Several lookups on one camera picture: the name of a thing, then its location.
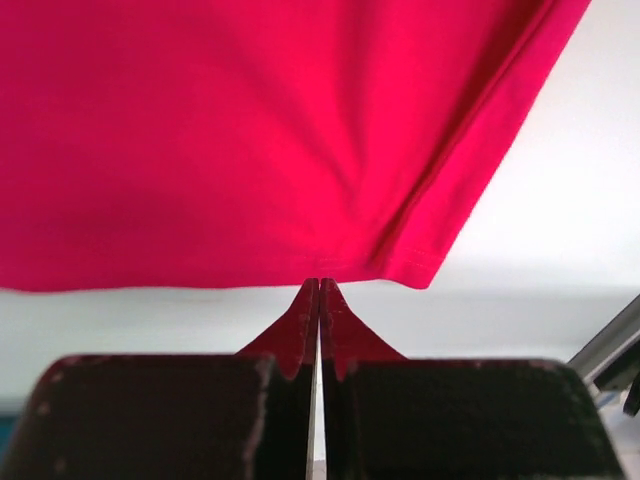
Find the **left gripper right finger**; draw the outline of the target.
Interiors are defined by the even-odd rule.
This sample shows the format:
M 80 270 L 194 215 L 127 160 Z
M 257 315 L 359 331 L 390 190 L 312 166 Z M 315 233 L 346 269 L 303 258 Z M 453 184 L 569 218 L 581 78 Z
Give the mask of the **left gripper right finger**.
M 621 479 L 583 381 L 546 359 L 410 359 L 319 290 L 331 479 Z

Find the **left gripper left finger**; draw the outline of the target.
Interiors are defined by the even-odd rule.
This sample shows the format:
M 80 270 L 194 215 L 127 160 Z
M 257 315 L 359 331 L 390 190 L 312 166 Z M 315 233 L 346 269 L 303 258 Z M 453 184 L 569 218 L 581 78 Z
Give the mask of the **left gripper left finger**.
M 85 354 L 36 383 L 5 479 L 308 479 L 319 283 L 229 354 Z

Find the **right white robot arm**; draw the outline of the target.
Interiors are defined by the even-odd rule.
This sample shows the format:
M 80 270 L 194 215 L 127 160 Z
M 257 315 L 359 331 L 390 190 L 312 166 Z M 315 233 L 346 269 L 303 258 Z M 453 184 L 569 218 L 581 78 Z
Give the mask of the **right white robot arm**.
M 620 401 L 639 415 L 639 297 L 636 296 L 569 361 L 598 409 Z

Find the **red t shirt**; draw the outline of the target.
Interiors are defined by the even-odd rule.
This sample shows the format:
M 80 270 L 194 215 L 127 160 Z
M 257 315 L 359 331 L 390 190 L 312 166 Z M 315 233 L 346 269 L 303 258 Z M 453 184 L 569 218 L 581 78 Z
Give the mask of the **red t shirt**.
M 1 284 L 422 289 L 584 1 L 5 1 Z

